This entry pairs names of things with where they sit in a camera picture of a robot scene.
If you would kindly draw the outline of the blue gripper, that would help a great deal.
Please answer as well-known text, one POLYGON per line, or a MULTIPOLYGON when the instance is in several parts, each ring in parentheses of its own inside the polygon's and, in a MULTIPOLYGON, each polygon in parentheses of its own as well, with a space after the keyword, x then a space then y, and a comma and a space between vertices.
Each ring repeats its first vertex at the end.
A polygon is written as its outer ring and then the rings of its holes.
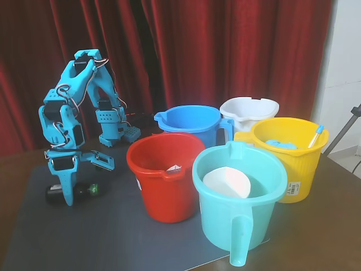
POLYGON ((64 199, 68 206, 73 205, 73 187, 76 184, 76 172, 81 161, 89 161, 91 164, 113 171, 115 169, 114 158, 98 151, 87 151, 81 154, 79 150, 47 150, 44 152, 48 160, 51 174, 59 177, 64 199))

